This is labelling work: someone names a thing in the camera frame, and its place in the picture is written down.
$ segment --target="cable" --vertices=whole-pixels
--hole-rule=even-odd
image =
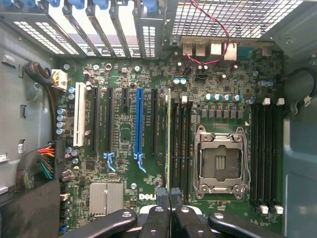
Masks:
[[[209,17],[211,20],[213,20],[214,22],[218,23],[221,28],[224,30],[225,34],[226,34],[226,37],[227,37],[227,42],[225,44],[225,47],[223,49],[223,53],[222,55],[216,59],[216,60],[213,60],[213,61],[208,61],[208,62],[200,62],[194,58],[192,58],[190,55],[186,55],[186,57],[188,59],[190,59],[192,62],[195,62],[195,63],[198,63],[198,64],[212,64],[212,63],[217,63],[217,62],[220,62],[222,60],[222,58],[225,56],[225,54],[227,53],[227,50],[228,50],[228,46],[230,44],[230,36],[229,36],[229,33],[227,31],[227,29],[225,28],[225,26],[220,22],[218,21],[216,18],[214,18],[213,16],[211,16],[208,12],[206,12],[205,10],[203,10],[202,8],[200,8],[198,6],[198,3],[195,1],[195,0],[190,0],[191,1],[191,4],[196,8],[198,9],[199,11],[203,12],[207,17]]]

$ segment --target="cpu socket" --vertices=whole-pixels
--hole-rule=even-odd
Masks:
[[[206,132],[200,125],[195,135],[193,181],[196,197],[206,193],[234,194],[243,198],[249,168],[247,141],[242,127],[233,134]]]

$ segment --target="white connector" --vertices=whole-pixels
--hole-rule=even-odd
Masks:
[[[67,73],[61,69],[52,69],[52,78],[55,84],[52,86],[60,90],[67,90]]]
[[[73,146],[83,146],[85,137],[86,84],[76,83]]]

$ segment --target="white pci slot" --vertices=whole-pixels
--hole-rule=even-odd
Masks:
[[[84,145],[86,84],[76,83],[73,146]]]

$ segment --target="blue pcie slot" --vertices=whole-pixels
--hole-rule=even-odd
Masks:
[[[138,160],[140,170],[146,173],[143,167],[143,88],[137,88],[136,113],[135,113],[135,138],[134,138],[134,159]]]

